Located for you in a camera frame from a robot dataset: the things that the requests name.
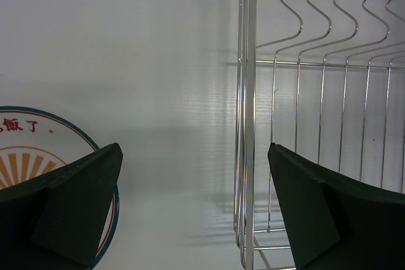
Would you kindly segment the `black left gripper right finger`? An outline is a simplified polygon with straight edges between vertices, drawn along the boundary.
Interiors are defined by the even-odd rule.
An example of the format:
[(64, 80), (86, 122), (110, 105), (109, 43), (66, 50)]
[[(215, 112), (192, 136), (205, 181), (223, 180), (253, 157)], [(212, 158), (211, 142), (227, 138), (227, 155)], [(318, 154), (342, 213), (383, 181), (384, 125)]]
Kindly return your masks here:
[(404, 195), (272, 143), (268, 150), (298, 269), (404, 269)]

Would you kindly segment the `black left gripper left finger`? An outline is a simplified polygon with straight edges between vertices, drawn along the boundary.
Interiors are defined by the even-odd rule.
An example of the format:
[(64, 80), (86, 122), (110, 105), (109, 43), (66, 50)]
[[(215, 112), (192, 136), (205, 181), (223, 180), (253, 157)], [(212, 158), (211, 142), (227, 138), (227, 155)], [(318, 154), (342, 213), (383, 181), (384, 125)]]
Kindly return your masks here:
[(123, 161), (118, 143), (1, 190), (1, 269), (92, 269)]

